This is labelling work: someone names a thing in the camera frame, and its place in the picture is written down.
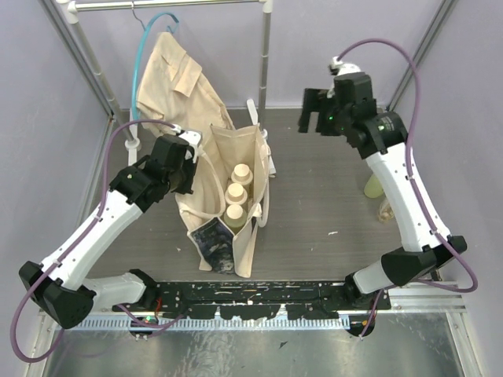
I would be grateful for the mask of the cream canvas tote bag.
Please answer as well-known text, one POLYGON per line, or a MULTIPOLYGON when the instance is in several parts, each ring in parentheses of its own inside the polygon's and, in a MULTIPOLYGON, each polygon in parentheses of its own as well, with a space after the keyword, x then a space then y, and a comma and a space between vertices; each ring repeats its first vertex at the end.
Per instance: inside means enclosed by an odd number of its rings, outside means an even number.
POLYGON ((268 220, 270 147, 258 126, 211 127, 198 149, 191 194, 176 196, 200 269, 249 278, 268 220))

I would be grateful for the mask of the beige labelled bottle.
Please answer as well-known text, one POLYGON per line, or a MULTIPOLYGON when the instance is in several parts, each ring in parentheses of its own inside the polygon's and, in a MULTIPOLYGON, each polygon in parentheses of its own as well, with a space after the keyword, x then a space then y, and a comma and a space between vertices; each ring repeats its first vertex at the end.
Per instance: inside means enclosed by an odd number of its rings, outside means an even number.
POLYGON ((232 183, 242 185, 245 189, 250 187, 253 182, 253 172, 251 168, 244 163, 237 164, 231 173, 232 183))

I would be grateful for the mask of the green bottle beige cap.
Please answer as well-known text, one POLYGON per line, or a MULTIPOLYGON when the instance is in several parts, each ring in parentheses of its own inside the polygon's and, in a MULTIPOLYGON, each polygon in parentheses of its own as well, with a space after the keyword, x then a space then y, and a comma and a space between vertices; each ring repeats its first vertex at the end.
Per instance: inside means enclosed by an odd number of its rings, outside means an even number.
POLYGON ((246 210, 238 205, 228 206, 223 215, 224 223, 235 236, 245 227, 247 219, 246 210))

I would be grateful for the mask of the green flip-cap bottle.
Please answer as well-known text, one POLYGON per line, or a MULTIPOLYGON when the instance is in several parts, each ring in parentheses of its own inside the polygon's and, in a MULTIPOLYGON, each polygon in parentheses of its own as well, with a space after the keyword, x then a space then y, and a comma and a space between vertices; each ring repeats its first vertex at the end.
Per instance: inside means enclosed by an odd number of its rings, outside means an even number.
POLYGON ((365 183, 364 195, 370 199, 376 199, 384 194, 384 189, 375 174, 372 174, 365 183))

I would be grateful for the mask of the amber clear bottle white cap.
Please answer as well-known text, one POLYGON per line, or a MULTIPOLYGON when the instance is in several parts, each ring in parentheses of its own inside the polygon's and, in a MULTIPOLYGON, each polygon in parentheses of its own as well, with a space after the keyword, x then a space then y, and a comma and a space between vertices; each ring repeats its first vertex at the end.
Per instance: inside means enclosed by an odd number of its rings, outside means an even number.
POLYGON ((387 198, 381 202, 379 210, 378 210, 378 219, 380 222, 387 222, 392 220, 395 217, 394 211, 391 208, 391 205, 387 198))

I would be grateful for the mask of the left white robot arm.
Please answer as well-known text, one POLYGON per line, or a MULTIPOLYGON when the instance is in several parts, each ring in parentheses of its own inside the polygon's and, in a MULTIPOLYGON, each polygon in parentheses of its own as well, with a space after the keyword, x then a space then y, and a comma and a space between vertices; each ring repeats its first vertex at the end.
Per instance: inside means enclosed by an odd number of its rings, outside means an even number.
POLYGON ((25 262, 19 276, 31 300, 63 329, 93 311, 132 304, 153 309, 156 281, 139 269, 121 276, 90 279, 88 272, 118 235, 169 192, 191 193, 201 133, 186 130, 156 139, 151 154, 122 169, 105 198, 71 237, 40 263, 25 262))

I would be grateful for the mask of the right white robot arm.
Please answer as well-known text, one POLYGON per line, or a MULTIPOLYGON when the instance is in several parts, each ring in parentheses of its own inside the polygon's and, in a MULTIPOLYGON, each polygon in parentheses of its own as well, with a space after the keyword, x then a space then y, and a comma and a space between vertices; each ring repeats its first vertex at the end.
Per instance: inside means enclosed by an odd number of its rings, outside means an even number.
POLYGON ((401 247, 377 262, 346 276, 346 303, 363 309, 373 293, 404 286, 443 267, 468 249, 438 219, 412 159, 406 158, 409 133, 396 112, 378 112, 371 78, 364 72, 336 75, 329 90, 303 91, 299 132, 306 133, 311 114, 318 114, 316 132, 344 136, 358 150, 388 199, 401 237, 401 247))

